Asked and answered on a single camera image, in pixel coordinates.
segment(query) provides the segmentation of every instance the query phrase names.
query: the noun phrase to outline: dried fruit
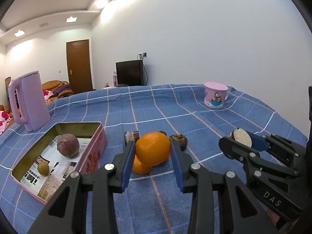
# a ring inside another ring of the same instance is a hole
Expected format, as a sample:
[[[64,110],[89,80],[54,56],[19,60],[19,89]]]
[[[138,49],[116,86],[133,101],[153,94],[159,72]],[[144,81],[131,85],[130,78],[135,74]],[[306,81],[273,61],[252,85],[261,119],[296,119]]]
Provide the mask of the dried fruit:
[[[237,141],[238,143],[244,144],[245,146],[251,148],[252,146],[252,139],[250,138],[250,135],[244,130],[244,129],[235,129],[233,131],[233,139]]]
[[[182,134],[174,134],[169,137],[170,142],[172,141],[178,141],[180,144],[180,148],[182,151],[186,150],[186,147],[188,145],[188,139],[182,135]]]

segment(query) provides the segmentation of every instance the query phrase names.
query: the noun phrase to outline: pillow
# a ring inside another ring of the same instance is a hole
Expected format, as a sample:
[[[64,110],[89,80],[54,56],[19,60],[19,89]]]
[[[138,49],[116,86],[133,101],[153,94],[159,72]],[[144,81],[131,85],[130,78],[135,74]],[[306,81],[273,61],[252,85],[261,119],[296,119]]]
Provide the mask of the pillow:
[[[51,97],[52,95],[53,95],[53,92],[51,91],[48,91],[48,90],[43,91],[44,100],[48,100],[49,97]]]
[[[4,132],[4,130],[7,128],[8,125],[9,125],[8,122],[0,121],[0,135]]]
[[[11,120],[7,111],[0,111],[0,122],[9,122]]]
[[[60,94],[57,97],[58,98],[67,97],[67,96],[71,96],[73,94],[74,94],[74,92],[71,89],[67,89],[67,90],[61,91]]]

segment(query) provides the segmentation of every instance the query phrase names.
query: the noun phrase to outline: pink kettle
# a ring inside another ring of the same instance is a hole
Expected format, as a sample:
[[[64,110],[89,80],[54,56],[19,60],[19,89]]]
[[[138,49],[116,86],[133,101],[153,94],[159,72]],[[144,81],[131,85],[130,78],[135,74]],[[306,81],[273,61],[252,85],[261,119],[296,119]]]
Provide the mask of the pink kettle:
[[[21,117],[15,99],[15,90]],[[28,132],[39,129],[51,119],[41,88],[39,71],[33,71],[12,80],[8,87],[14,120],[25,125]]]

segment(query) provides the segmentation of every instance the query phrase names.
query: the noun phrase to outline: pink tin box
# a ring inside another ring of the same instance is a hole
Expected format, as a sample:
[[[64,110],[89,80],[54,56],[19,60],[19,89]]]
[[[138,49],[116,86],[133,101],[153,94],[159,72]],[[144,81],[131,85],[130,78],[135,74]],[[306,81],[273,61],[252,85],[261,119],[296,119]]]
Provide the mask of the pink tin box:
[[[79,140],[79,154],[73,159],[62,156],[57,150],[58,136],[66,133],[74,134]],[[11,175],[25,191],[46,204],[71,172],[95,172],[106,144],[101,122],[57,123],[26,152]],[[37,170],[42,161],[49,164],[47,177]]]
[[[221,83],[207,82],[205,86],[205,105],[212,108],[221,108],[227,96],[228,87]]]

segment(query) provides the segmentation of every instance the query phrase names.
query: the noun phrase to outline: brown fruit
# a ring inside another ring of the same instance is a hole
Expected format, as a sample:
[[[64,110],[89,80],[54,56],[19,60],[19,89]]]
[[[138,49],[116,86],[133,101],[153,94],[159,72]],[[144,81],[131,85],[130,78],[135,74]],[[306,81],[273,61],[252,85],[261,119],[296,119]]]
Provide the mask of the brown fruit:
[[[79,141],[73,134],[63,134],[57,140],[57,150],[65,157],[72,158],[79,152]]]
[[[169,140],[170,142],[178,141],[182,151],[185,151],[188,146],[188,139],[182,134],[174,134],[169,137]]]
[[[47,162],[40,162],[37,167],[38,172],[43,176],[48,176],[50,169]]]
[[[167,136],[167,133],[165,131],[158,131],[158,132],[160,132],[160,133],[164,134],[165,136]]]

